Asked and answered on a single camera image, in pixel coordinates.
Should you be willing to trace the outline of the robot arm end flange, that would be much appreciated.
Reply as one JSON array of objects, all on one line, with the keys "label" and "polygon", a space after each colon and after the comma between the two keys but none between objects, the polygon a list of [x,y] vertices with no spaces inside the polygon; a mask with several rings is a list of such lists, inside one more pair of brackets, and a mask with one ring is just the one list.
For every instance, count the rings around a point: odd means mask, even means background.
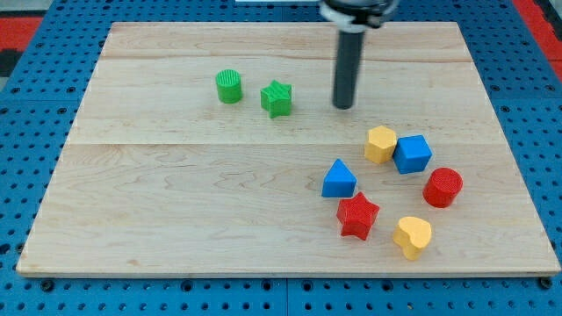
[{"label": "robot arm end flange", "polygon": [[397,11],[400,0],[322,0],[319,13],[347,33],[378,29]]}]

